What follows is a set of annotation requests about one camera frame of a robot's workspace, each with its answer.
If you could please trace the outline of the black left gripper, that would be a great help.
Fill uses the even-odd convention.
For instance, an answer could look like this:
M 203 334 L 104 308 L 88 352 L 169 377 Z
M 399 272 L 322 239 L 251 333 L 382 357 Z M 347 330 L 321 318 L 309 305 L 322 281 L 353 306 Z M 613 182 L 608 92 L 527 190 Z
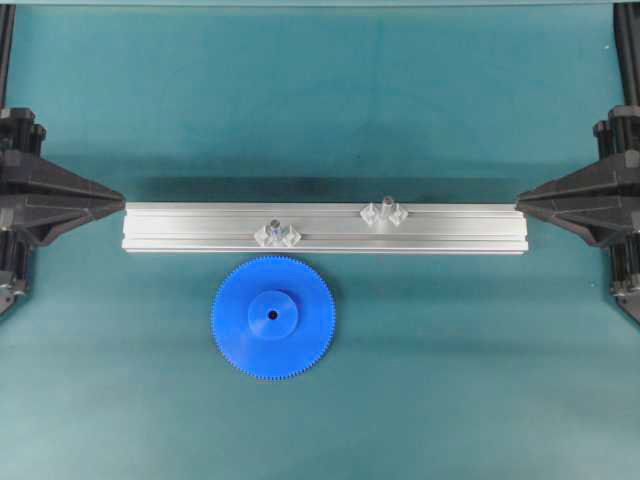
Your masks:
M 124 202 L 121 193 L 35 154 L 1 154 L 1 228 L 29 231 L 35 246 L 119 212 Z

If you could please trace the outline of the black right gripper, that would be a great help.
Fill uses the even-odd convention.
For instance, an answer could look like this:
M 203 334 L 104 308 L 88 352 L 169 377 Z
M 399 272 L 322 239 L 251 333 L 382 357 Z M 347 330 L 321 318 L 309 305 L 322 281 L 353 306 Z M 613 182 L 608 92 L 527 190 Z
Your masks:
M 557 209 L 534 201 L 557 201 Z M 639 231 L 639 152 L 627 150 L 517 196 L 516 209 L 605 248 L 614 233 Z

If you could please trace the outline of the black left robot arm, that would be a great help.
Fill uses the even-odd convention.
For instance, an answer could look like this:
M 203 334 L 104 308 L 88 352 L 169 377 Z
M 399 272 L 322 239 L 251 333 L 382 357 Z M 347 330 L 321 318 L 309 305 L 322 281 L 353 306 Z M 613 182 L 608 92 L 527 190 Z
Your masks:
M 125 206 L 121 193 L 43 158 L 45 138 L 32 110 L 1 110 L 2 314 L 28 292 L 35 249 Z

